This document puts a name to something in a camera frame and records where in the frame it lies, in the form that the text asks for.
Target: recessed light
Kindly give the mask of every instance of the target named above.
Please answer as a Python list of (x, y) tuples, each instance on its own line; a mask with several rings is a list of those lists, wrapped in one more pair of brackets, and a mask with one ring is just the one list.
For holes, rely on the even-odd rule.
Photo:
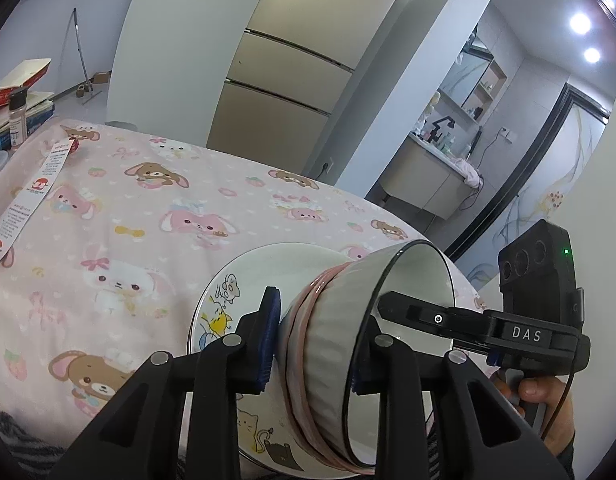
[(606, 4), (606, 7), (608, 7), (608, 9), (610, 10), (614, 10), (614, 8), (616, 7), (615, 0), (604, 0), (604, 3)]
[(589, 63), (596, 63), (601, 58), (601, 54), (596, 48), (589, 48), (584, 52), (584, 57)]
[(570, 28), (577, 34), (586, 34), (590, 30), (590, 20), (588, 16), (578, 12), (570, 19)]

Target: stack of books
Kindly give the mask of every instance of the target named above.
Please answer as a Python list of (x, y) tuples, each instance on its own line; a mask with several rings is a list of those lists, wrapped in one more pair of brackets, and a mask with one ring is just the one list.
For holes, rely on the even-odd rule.
[[(52, 92), (28, 91), (26, 100), (26, 124), (28, 134), (44, 124), (54, 113), (54, 103), (50, 100)], [(10, 129), (8, 128), (8, 107), (0, 107), (0, 150), (10, 149)]]

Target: plate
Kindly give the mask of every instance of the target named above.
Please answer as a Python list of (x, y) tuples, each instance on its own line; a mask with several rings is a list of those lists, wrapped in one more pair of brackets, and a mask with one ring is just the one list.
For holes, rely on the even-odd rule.
[[(344, 254), (312, 244), (287, 242), (253, 249), (228, 263), (201, 296), (188, 336), (188, 352), (199, 352), (234, 332), (241, 316), (258, 309), (267, 286), (281, 293), (281, 316), (320, 272), (351, 261)], [(284, 407), (276, 360), (270, 381), (258, 396), (238, 396), (240, 453), (267, 469), (312, 479), (350, 478), (307, 454), (293, 438)]]

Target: pink tablecloth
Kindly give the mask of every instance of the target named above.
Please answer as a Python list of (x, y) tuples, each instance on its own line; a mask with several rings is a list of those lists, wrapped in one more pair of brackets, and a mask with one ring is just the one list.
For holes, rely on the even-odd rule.
[[(0, 174), (0, 214), (66, 135), (79, 149), (0, 264), (0, 409), (53, 443), (69, 444), (152, 352), (184, 354), (202, 291), (245, 251), (295, 241), (358, 258), (422, 237), (307, 178), (69, 120)], [(479, 308), (450, 268), (457, 305)]]

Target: ceiling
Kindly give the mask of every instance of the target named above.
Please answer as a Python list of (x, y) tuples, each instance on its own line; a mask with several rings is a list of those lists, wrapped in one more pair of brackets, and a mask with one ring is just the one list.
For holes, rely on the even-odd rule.
[[(492, 0), (529, 54), (561, 66), (614, 99), (616, 96), (616, 31), (596, 0)], [(570, 19), (586, 14), (590, 31), (580, 36)], [(588, 63), (584, 51), (594, 47), (601, 60)]]

